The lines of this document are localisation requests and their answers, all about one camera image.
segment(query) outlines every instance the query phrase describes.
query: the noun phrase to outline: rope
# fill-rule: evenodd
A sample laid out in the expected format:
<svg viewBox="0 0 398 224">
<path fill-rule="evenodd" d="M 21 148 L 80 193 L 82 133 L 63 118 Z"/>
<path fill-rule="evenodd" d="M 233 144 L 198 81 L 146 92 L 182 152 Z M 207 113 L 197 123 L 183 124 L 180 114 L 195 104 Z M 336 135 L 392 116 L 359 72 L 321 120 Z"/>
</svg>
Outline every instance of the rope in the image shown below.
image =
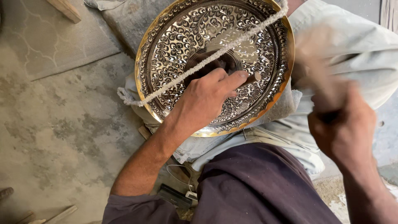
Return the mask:
<svg viewBox="0 0 398 224">
<path fill-rule="evenodd" d="M 210 57 L 206 58 L 199 64 L 197 64 L 195 67 L 189 69 L 186 71 L 184 74 L 180 75 L 178 78 L 174 79 L 173 81 L 169 82 L 168 84 L 162 86 L 160 89 L 156 90 L 155 92 L 151 93 L 149 96 L 147 96 L 144 100 L 140 101 L 137 100 L 135 101 L 132 96 L 126 91 L 126 89 L 119 87 L 117 88 L 117 94 L 119 95 L 120 99 L 123 100 L 124 104 L 126 105 L 135 105 L 135 106 L 144 106 L 151 100 L 153 100 L 155 97 L 160 96 L 163 92 L 168 90 L 170 87 L 176 85 L 177 83 L 181 82 L 184 80 L 186 77 L 190 76 L 191 74 L 199 71 L 201 68 L 203 68 L 205 65 L 209 64 L 210 62 L 216 60 L 217 58 L 221 57 L 223 54 L 227 53 L 229 50 L 233 49 L 234 47 L 237 47 L 241 42 L 247 40 L 250 38 L 252 35 L 257 34 L 258 32 L 264 30 L 267 26 L 271 25 L 272 23 L 276 22 L 277 20 L 281 19 L 283 16 L 287 14 L 287 11 L 289 10 L 287 6 L 287 0 L 281 0 L 281 10 L 277 12 L 276 14 L 270 16 L 267 20 L 261 22 L 259 25 L 256 27 L 252 28 L 248 32 L 246 32 L 244 35 L 239 37 L 238 39 L 226 44 L 224 48 L 218 50 L 214 54 L 212 54 Z"/>
</svg>

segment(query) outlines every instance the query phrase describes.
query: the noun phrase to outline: black device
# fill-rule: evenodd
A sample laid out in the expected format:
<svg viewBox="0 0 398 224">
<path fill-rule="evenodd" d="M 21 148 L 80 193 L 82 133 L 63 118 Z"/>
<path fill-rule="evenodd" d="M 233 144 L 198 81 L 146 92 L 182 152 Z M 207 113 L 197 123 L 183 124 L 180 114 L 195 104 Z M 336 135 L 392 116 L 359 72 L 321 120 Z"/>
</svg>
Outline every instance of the black device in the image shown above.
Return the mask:
<svg viewBox="0 0 398 224">
<path fill-rule="evenodd" d="M 162 184 L 160 186 L 157 195 L 161 197 L 163 200 L 166 200 L 172 203 L 173 205 L 185 210 L 188 210 L 192 205 L 191 199 L 185 197 L 184 194 L 172 189 L 166 184 Z"/>
</svg>

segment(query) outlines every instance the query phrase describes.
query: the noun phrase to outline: light gray trousers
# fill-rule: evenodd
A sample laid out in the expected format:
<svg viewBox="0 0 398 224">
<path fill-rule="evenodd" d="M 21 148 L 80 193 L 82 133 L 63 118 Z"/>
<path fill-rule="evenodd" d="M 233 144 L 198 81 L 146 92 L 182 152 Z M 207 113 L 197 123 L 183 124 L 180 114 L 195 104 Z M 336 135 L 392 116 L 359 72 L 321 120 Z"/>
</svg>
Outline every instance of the light gray trousers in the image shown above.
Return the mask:
<svg viewBox="0 0 398 224">
<path fill-rule="evenodd" d="M 333 38 L 331 58 L 333 74 L 357 80 L 368 104 L 376 109 L 385 103 L 398 87 L 398 35 L 356 16 L 337 6 L 320 0 L 308 0 L 289 17 L 293 33 L 299 34 L 318 23 L 328 23 L 338 35 Z M 126 79 L 126 90 L 139 99 L 135 78 Z M 310 177 L 316 177 L 325 166 L 319 157 L 319 148 L 308 129 L 307 115 L 313 104 L 312 93 L 303 93 L 298 108 L 287 118 L 279 119 L 243 132 L 212 138 L 188 138 L 173 154 L 180 162 L 192 162 L 192 168 L 200 171 L 214 156 L 237 145 L 263 142 L 283 147 L 304 166 Z M 156 131 L 160 125 L 144 107 L 132 107 L 146 126 Z"/>
</svg>

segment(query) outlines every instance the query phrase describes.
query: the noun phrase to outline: fingernail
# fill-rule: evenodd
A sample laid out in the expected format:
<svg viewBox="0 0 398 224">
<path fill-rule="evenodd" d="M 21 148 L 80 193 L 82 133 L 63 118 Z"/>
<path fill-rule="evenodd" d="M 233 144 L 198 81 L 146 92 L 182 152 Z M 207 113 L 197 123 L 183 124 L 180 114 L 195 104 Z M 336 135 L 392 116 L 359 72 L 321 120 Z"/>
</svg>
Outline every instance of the fingernail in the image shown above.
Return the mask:
<svg viewBox="0 0 398 224">
<path fill-rule="evenodd" d="M 242 76 L 243 78 L 247 78 L 249 76 L 249 74 L 245 71 L 240 72 L 239 75 Z"/>
</svg>

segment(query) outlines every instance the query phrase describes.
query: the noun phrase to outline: forearm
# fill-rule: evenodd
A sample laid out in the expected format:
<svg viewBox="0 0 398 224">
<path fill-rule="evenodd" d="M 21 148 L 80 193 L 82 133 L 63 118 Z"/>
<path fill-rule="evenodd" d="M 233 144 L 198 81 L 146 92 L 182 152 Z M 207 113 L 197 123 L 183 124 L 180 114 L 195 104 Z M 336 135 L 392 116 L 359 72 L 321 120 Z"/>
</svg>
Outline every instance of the forearm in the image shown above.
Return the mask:
<svg viewBox="0 0 398 224">
<path fill-rule="evenodd" d="M 137 196 L 151 192 L 160 168 L 185 139 L 174 127 L 165 121 L 130 157 L 112 186 L 112 195 Z"/>
<path fill-rule="evenodd" d="M 375 165 L 344 172 L 351 223 L 396 223 L 398 203 L 384 186 Z"/>
</svg>

